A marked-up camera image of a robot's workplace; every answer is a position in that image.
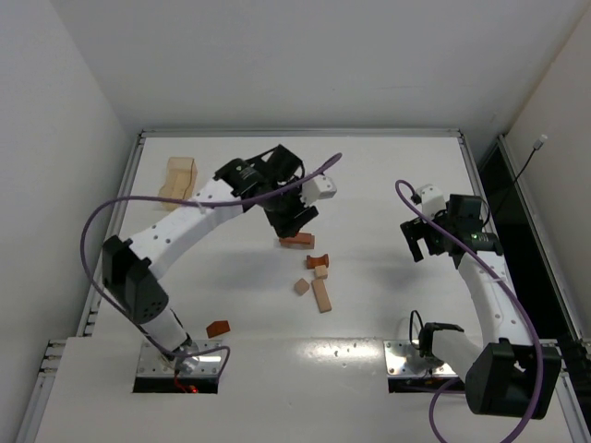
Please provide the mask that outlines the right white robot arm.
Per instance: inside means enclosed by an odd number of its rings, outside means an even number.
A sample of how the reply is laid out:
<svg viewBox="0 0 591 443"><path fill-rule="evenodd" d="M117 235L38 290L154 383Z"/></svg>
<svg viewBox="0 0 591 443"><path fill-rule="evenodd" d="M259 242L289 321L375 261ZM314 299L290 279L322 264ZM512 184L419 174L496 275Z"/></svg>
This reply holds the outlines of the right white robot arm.
<svg viewBox="0 0 591 443"><path fill-rule="evenodd" d="M508 267L498 236L484 230L482 199L445 197L436 186L426 185L411 200L421 214L402 223L401 230L414 261L423 258L420 240L430 255L452 258L475 306L483 341L473 343L458 325L428 322L418 334L419 357L455 372L472 413L521 418L532 407L533 419L544 418L561 358L554 348L535 346L524 316L510 299Z"/></svg>

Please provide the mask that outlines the dark red arch block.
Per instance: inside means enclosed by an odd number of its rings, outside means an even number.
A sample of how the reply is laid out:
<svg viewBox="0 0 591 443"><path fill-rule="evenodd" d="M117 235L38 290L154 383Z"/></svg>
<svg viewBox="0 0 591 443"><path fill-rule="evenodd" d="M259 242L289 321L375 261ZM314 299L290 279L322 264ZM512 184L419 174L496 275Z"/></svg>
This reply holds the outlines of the dark red arch block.
<svg viewBox="0 0 591 443"><path fill-rule="evenodd" d="M322 256L313 257L311 255L307 255L306 257L306 268L307 269L315 269L316 267L324 266L328 268L330 266L330 257L328 254L324 254Z"/></svg>

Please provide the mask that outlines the light long plank block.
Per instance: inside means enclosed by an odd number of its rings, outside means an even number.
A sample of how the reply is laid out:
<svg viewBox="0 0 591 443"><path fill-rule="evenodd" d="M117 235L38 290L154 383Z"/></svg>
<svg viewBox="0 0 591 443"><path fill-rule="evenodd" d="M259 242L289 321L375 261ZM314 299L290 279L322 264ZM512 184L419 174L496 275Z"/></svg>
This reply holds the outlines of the light long plank block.
<svg viewBox="0 0 591 443"><path fill-rule="evenodd" d="M323 279L315 279L311 282L312 290L321 313L327 313L332 310L332 304Z"/></svg>

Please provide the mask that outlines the reddish long plank block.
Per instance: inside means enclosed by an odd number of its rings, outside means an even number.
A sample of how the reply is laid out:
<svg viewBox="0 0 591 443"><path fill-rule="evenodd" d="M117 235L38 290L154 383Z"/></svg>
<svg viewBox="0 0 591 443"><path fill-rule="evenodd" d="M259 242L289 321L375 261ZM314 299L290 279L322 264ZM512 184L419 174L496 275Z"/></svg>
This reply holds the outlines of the reddish long plank block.
<svg viewBox="0 0 591 443"><path fill-rule="evenodd" d="M294 237L279 238L279 244L281 247L308 249L308 238L311 234L312 233L300 232L296 234Z"/></svg>

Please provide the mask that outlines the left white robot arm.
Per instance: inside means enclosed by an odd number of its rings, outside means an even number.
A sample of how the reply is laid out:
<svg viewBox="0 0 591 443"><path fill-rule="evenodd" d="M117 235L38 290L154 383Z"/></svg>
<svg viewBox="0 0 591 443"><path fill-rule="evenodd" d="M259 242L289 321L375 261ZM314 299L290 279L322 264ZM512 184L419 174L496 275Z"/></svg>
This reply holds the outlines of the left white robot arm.
<svg viewBox="0 0 591 443"><path fill-rule="evenodd" d="M103 244L103 285L127 316L172 359L190 343L159 280L188 249L218 226L255 206L280 238L296 236L318 215L315 202L332 198L336 186L319 174L299 183L303 162L282 145L248 160L233 159L186 205L152 227Z"/></svg>

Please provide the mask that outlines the red triangular roof block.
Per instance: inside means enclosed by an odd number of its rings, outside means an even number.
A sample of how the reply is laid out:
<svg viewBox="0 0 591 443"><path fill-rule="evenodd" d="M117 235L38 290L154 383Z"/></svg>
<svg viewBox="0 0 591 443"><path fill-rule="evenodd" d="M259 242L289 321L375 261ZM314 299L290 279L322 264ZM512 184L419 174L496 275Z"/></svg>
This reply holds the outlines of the red triangular roof block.
<svg viewBox="0 0 591 443"><path fill-rule="evenodd" d="M212 339L231 331L230 323L227 320L215 320L207 328L207 336Z"/></svg>

